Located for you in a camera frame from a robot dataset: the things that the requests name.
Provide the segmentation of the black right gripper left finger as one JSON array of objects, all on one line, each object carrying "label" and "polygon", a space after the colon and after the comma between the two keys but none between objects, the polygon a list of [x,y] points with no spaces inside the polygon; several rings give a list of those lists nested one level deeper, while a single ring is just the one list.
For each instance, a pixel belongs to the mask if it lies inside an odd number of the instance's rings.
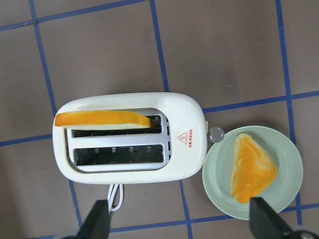
[{"label": "black right gripper left finger", "polygon": [[77,233],[79,239],[107,239],[110,215],[107,200],[97,200]]}]

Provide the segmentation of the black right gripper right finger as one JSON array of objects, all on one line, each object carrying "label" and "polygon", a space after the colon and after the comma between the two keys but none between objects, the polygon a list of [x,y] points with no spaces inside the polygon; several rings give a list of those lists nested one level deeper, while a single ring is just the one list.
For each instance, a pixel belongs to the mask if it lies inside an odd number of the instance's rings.
[{"label": "black right gripper right finger", "polygon": [[299,238],[299,234],[261,197],[250,199],[249,228],[256,239]]}]

